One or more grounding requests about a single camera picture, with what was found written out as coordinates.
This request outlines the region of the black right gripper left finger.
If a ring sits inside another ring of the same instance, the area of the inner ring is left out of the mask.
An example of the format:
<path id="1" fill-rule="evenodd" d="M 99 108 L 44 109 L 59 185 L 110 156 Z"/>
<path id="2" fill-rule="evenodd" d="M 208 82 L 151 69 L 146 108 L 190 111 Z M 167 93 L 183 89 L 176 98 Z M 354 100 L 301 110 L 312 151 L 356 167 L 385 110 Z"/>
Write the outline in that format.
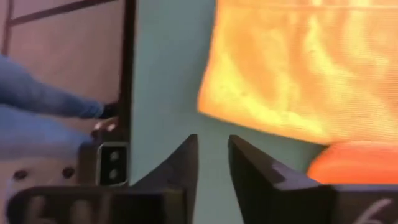
<path id="1" fill-rule="evenodd" d="M 198 136 L 191 134 L 132 187 L 146 193 L 134 206 L 134 224 L 193 224 L 198 182 Z"/>

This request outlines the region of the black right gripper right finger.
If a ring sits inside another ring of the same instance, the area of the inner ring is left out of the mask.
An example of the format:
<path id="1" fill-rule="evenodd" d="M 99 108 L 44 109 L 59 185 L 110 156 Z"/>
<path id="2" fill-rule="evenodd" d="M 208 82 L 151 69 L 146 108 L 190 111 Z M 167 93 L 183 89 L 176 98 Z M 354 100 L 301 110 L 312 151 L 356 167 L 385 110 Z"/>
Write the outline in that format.
<path id="1" fill-rule="evenodd" d="M 229 169 L 244 224 L 331 224 L 335 193 L 237 135 Z"/>

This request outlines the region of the orange microfiber towel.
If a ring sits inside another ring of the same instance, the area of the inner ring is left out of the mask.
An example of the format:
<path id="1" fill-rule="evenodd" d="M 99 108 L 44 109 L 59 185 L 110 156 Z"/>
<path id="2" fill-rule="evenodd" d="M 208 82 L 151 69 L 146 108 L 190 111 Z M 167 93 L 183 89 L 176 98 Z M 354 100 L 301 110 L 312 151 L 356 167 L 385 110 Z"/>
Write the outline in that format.
<path id="1" fill-rule="evenodd" d="M 314 158 L 307 175 L 322 184 L 398 184 L 398 144 L 331 145 Z"/>

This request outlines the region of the yellow microfiber towel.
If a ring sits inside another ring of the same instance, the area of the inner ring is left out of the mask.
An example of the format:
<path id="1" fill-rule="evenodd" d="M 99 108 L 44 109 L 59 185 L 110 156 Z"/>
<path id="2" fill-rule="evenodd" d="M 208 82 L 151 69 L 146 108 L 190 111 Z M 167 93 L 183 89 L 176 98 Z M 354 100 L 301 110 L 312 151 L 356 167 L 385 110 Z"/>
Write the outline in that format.
<path id="1" fill-rule="evenodd" d="M 197 108 L 319 144 L 398 142 L 398 0 L 216 0 Z"/>

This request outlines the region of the person's shoe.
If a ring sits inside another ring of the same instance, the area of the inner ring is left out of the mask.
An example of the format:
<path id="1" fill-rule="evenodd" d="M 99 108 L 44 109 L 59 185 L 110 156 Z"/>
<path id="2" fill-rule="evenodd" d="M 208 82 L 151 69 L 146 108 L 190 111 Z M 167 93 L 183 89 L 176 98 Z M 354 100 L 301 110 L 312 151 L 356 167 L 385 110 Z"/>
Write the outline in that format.
<path id="1" fill-rule="evenodd" d="M 101 115 L 98 117 L 99 119 L 110 119 L 113 117 L 117 117 L 118 115 L 118 103 L 108 103 L 103 105 L 103 111 Z"/>

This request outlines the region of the person's leg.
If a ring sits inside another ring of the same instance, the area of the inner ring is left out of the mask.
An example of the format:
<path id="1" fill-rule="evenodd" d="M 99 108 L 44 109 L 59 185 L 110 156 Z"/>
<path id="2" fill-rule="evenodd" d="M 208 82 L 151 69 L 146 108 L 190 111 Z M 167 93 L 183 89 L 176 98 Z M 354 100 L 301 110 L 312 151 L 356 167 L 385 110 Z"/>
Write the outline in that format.
<path id="1" fill-rule="evenodd" d="M 35 113 L 101 118 L 105 105 L 34 79 L 20 65 L 0 54 L 0 104 Z"/>
<path id="2" fill-rule="evenodd" d="M 58 121 L 0 105 L 0 159 L 75 157 L 89 134 Z"/>

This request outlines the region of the black metal table frame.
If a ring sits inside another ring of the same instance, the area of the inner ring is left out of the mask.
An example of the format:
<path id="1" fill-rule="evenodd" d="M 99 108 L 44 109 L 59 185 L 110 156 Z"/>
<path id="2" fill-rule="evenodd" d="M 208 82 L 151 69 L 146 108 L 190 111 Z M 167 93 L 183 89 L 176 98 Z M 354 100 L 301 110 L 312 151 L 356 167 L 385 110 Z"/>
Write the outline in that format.
<path id="1" fill-rule="evenodd" d="M 50 16 L 85 9 L 92 6 L 118 0 L 79 0 L 51 9 L 34 12 L 26 16 L 13 17 L 14 0 L 7 0 L 6 20 L 4 25 L 5 39 L 2 43 L 2 53 L 9 51 L 11 29 L 14 26 L 44 19 Z M 136 28 L 136 0 L 120 0 L 123 7 L 123 44 L 121 50 L 121 78 L 119 80 L 118 119 L 109 120 L 108 124 L 101 126 L 94 132 L 97 146 L 90 146 L 81 150 L 78 156 L 80 173 L 77 174 L 78 182 L 83 185 L 120 186 L 127 185 L 130 178 L 130 141 L 132 121 L 132 90 L 134 79 L 134 42 Z M 115 178 L 104 176 L 105 160 L 101 157 L 105 147 L 120 146 L 124 148 L 121 167 L 116 169 Z"/>

